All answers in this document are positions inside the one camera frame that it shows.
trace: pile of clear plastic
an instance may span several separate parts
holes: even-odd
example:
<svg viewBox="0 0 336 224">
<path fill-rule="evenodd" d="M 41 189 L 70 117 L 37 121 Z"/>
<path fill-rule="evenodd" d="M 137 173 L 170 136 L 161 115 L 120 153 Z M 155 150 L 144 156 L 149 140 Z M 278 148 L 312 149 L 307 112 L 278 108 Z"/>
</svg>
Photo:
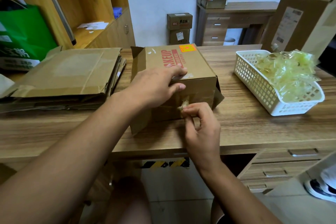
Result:
<svg viewBox="0 0 336 224">
<path fill-rule="evenodd" d="M 312 54 L 298 50 L 258 55 L 255 67 L 278 90 L 286 103 L 298 102 L 309 92 L 312 83 L 320 81 L 315 74 L 317 60 Z"/>
</svg>

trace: person's left hand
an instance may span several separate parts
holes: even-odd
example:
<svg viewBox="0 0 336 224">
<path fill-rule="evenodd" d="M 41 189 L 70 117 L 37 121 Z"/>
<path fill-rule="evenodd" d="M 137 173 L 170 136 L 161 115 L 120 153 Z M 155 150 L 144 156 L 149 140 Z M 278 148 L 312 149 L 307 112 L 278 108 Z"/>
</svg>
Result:
<svg viewBox="0 0 336 224">
<path fill-rule="evenodd" d="M 175 92 L 186 88 L 182 83 L 169 86 L 174 76 L 185 75 L 186 73 L 187 68 L 181 68 L 179 65 L 146 69 L 137 73 L 128 90 L 136 95 L 144 107 L 158 107 L 170 99 Z"/>
</svg>

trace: forearm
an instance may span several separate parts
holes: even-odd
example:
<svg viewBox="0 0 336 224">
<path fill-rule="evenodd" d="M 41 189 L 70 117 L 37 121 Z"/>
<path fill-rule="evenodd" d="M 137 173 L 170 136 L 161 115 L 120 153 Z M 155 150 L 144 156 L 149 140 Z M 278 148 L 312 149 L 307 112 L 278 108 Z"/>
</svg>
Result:
<svg viewBox="0 0 336 224">
<path fill-rule="evenodd" d="M 235 223 L 281 223 L 224 164 L 201 175 Z"/>
<path fill-rule="evenodd" d="M 1 223 L 59 223 L 83 199 L 141 111 L 120 92 L 0 187 Z"/>
</svg>

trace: green bag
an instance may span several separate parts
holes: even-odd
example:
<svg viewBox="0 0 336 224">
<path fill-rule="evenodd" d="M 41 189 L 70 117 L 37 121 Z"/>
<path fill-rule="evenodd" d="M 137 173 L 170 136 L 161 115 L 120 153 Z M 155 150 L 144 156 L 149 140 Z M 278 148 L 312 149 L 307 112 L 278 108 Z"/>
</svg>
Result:
<svg viewBox="0 0 336 224">
<path fill-rule="evenodd" d="M 28 71 L 57 47 L 39 8 L 0 11 L 0 67 Z"/>
</svg>

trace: orange sticker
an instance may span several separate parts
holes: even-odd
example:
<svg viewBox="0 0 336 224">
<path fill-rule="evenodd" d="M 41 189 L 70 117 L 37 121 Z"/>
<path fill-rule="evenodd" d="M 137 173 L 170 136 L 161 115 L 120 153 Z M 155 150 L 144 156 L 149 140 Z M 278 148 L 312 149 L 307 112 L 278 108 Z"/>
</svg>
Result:
<svg viewBox="0 0 336 224">
<path fill-rule="evenodd" d="M 180 45 L 180 49 L 181 52 L 192 52 L 196 50 L 193 44 Z"/>
</svg>

